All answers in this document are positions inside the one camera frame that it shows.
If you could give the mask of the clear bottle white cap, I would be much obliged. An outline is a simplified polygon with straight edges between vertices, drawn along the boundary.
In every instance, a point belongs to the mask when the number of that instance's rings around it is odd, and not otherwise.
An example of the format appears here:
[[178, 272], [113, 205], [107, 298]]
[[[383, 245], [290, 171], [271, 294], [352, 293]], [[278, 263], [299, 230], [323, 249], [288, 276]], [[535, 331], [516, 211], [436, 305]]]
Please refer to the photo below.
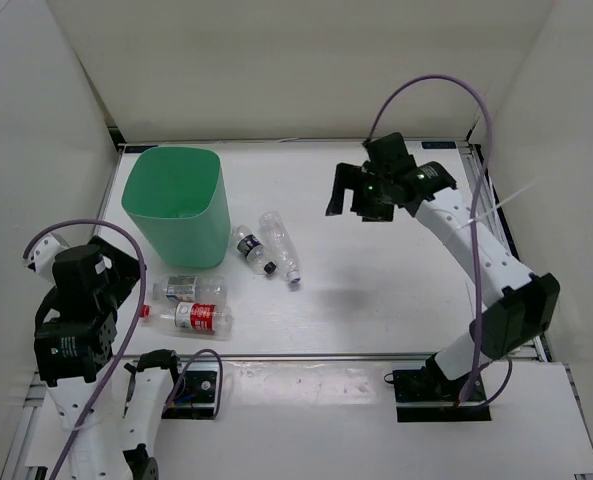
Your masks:
[[259, 218], [259, 231], [276, 261], [280, 276], [290, 285], [301, 281], [300, 261], [295, 245], [277, 211], [268, 211]]

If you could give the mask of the clear bottle black label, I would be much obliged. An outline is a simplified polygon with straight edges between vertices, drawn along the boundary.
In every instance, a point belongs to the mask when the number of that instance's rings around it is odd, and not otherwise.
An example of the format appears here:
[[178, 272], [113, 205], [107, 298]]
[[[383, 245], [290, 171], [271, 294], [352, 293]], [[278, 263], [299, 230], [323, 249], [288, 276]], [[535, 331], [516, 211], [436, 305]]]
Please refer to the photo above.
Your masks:
[[271, 276], [275, 273], [277, 266], [269, 250], [247, 226], [233, 228], [232, 245], [256, 274]]

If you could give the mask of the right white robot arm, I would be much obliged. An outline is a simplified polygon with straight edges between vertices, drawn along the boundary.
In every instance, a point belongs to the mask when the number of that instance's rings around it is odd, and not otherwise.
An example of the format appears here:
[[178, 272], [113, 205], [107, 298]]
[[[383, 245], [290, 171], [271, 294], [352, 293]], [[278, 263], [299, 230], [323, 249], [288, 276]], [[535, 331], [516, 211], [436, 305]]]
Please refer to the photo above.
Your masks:
[[474, 284], [475, 314], [466, 333], [427, 360], [425, 387], [436, 399], [462, 404], [480, 371], [546, 332], [560, 294], [550, 273], [535, 274], [475, 218], [455, 179], [438, 162], [392, 174], [371, 162], [340, 163], [326, 213], [342, 213], [352, 192], [352, 212], [365, 221], [389, 222], [406, 210], [432, 232]]

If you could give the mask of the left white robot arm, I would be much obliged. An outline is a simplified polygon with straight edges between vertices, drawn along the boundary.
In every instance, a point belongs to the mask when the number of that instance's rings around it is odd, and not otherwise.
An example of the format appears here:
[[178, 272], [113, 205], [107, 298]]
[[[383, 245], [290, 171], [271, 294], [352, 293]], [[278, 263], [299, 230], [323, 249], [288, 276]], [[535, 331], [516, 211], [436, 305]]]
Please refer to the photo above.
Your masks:
[[24, 260], [52, 285], [35, 315], [33, 343], [40, 379], [68, 436], [50, 476], [67, 466], [71, 479], [159, 478], [154, 442], [164, 403], [186, 386], [177, 355], [141, 355], [126, 367], [126, 393], [112, 391], [122, 356], [113, 347], [118, 310], [144, 266], [98, 236], [71, 247], [54, 233], [35, 241]]

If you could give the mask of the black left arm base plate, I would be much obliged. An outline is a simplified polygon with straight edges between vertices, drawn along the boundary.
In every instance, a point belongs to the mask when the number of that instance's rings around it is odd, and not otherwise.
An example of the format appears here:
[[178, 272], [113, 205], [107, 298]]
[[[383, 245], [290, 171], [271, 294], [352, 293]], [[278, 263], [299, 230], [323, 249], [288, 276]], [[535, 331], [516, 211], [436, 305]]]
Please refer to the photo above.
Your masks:
[[215, 413], [218, 393], [216, 370], [188, 370], [172, 405], [163, 414], [163, 419], [208, 420]]

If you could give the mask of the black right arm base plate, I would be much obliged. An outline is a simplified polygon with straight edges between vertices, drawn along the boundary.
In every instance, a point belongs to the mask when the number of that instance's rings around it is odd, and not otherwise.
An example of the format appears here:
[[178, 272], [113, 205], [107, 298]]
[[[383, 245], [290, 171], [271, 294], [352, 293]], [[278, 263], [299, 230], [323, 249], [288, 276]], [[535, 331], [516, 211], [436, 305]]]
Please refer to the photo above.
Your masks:
[[474, 384], [471, 396], [456, 406], [466, 378], [449, 382], [445, 387], [430, 382], [424, 368], [394, 370], [384, 375], [394, 388], [399, 423], [489, 422], [490, 409], [482, 378]]

